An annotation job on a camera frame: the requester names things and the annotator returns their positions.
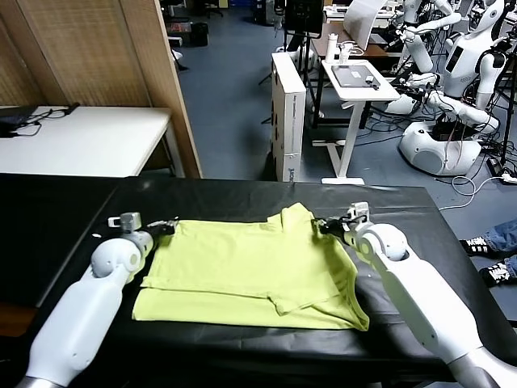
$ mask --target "jeans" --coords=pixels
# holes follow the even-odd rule
[[[494,226],[481,235],[488,246],[500,253],[517,253],[517,219]],[[517,279],[517,255],[504,260],[511,279]]]

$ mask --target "person's leg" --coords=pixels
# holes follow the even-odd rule
[[[517,252],[517,219],[494,226],[479,237],[460,240],[469,255],[495,256],[498,252]]]
[[[517,282],[517,255],[479,270],[487,287]]]
[[[481,235],[496,252],[517,251],[517,219],[494,226]]]

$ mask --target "yellow t-shirt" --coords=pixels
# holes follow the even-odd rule
[[[368,329],[357,269],[301,204],[261,223],[181,221],[133,308],[141,321]]]

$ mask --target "cardboard box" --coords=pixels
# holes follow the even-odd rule
[[[287,53],[273,53],[271,143],[279,181],[300,177],[307,90]]]

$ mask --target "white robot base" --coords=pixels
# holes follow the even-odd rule
[[[481,152],[477,141],[436,141],[430,135],[432,123],[413,123],[398,146],[411,166],[431,175],[458,176],[469,172]]]

